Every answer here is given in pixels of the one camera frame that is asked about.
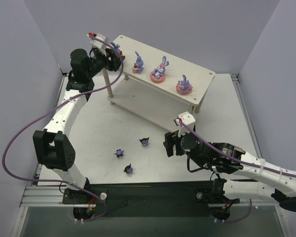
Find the purple bunny with red cake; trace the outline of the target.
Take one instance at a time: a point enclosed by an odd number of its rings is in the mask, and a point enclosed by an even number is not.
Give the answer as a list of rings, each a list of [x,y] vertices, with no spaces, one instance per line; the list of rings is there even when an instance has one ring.
[[[137,58],[135,63],[133,64],[132,72],[135,74],[141,74],[144,70],[144,61],[142,60],[138,52],[135,51],[135,54]]]

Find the large bunny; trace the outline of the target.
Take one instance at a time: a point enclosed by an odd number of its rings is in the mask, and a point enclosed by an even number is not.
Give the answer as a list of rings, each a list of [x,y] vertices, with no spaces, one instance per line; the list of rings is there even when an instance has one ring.
[[[150,79],[152,82],[161,83],[165,80],[166,67],[169,65],[169,61],[166,56],[162,57],[162,62],[150,73]]]

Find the purple imp figure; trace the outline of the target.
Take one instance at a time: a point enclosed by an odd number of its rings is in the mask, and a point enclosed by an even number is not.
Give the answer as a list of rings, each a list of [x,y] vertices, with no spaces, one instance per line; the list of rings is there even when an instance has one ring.
[[[118,149],[114,154],[116,155],[117,158],[120,158],[124,155],[124,150]]]

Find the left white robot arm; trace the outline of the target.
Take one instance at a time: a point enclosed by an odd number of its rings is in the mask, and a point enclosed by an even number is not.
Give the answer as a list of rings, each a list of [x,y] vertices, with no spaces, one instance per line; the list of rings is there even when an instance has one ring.
[[[86,189],[88,179],[75,165],[75,150],[69,141],[69,133],[82,107],[94,88],[93,77],[101,70],[116,72],[125,56],[110,48],[75,49],[70,54],[71,71],[63,97],[51,121],[42,131],[35,131],[33,142],[38,163],[53,170],[71,190]]]

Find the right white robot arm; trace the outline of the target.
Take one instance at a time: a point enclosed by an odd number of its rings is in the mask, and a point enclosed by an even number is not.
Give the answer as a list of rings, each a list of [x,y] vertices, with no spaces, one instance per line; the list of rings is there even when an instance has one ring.
[[[225,203],[243,198],[274,201],[281,208],[296,212],[296,171],[272,165],[229,143],[205,143],[193,133],[178,131],[164,135],[168,157],[187,156],[198,168],[216,174],[212,188],[203,192],[206,203]]]

